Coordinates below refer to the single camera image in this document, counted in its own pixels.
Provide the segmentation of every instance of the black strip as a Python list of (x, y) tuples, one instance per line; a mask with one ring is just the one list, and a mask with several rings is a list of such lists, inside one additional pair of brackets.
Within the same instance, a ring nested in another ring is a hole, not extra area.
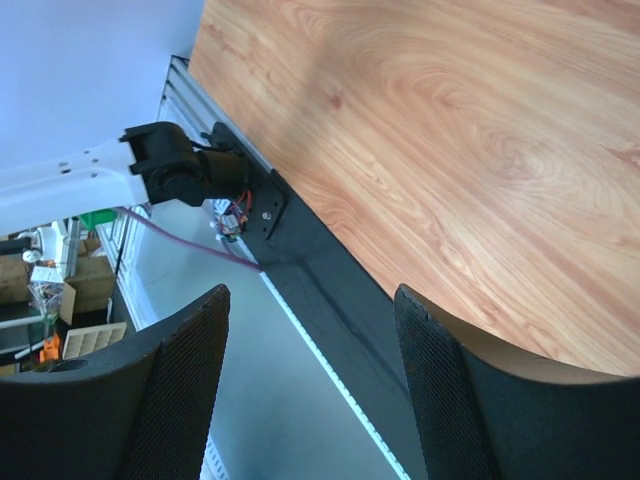
[(272, 171), (288, 199), (265, 240), (244, 240), (333, 369), (412, 478), (426, 472), (391, 299), (329, 229)]

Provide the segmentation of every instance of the orange object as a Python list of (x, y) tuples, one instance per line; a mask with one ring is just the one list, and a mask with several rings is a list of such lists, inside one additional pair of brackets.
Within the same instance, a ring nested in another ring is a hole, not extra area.
[(60, 359), (60, 337), (54, 334), (51, 340), (44, 341), (44, 348), (40, 351), (40, 363), (47, 360)]

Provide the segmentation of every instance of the black mounting bracket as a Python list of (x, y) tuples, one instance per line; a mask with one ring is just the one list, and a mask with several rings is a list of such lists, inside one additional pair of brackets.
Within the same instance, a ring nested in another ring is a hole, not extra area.
[(224, 123), (217, 122), (211, 133), (202, 133), (201, 136), (214, 149), (249, 160), (248, 183), (253, 193), (253, 206), (247, 215), (247, 231), (253, 231), (268, 239), (287, 206), (287, 196), (276, 185), (271, 171), (255, 158)]

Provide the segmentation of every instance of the tabletop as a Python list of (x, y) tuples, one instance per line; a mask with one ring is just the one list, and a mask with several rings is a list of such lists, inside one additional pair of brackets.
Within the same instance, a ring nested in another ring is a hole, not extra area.
[(376, 281), (640, 372), (640, 4), (208, 0), (189, 70)]

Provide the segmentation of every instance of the purple cable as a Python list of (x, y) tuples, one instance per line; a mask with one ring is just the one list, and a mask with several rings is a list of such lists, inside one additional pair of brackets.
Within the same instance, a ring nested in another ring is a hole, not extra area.
[(199, 250), (201, 252), (208, 253), (209, 255), (213, 255), (215, 257), (224, 258), (225, 260), (228, 260), (228, 261), (233, 262), (233, 263), (238, 263), (240, 265), (244, 265), (245, 267), (249, 267), (249, 268), (251, 268), (253, 270), (256, 270), (258, 272), (262, 271), (262, 269), (260, 268), (259, 265), (255, 264), (255, 263), (253, 263), (253, 262), (251, 262), (249, 260), (245, 260), (244, 258), (236, 257), (233, 253), (219, 252), (218, 250), (216, 250), (214, 248), (205, 247), (204, 245), (199, 245), (197, 243), (190, 242), (188, 240), (185, 240), (184, 238), (176, 237), (172, 233), (167, 232), (166, 230), (164, 230), (164, 229), (160, 228), (159, 226), (157, 226), (155, 223), (147, 220), (146, 218), (144, 218), (141, 215), (138, 215), (135, 212), (132, 212), (131, 210), (129, 210), (127, 208), (116, 207), (116, 208), (114, 208), (114, 210), (133, 218), (137, 222), (140, 222), (141, 224), (143, 224), (145, 227), (149, 227), (154, 232), (162, 235), (165, 238), (168, 238), (169, 240), (173, 240), (175, 243), (178, 243), (178, 244), (183, 245), (185, 247), (191, 247), (191, 248), (193, 248), (195, 250)]

